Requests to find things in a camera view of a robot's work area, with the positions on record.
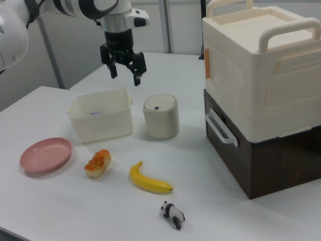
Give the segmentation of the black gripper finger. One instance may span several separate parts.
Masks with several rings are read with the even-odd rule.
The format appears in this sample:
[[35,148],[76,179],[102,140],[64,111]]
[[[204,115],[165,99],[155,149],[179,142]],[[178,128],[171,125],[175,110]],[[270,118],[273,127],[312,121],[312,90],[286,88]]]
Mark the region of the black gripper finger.
[[109,50],[107,44],[103,44],[100,46],[100,56],[102,64],[106,65],[110,71],[111,78],[117,77],[117,69],[116,69],[116,57],[113,52]]
[[147,71],[144,54],[142,52],[130,53],[126,66],[133,74],[134,86],[139,86],[140,78]]

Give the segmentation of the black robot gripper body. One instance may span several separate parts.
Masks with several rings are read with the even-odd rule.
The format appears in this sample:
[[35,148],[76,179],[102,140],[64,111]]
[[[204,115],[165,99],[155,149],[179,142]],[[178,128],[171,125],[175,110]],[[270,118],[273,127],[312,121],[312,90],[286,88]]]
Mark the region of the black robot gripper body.
[[132,29],[112,33],[104,32],[106,49],[104,50],[103,63],[107,64],[110,59],[115,58],[115,62],[122,65],[129,65],[133,54],[133,35]]

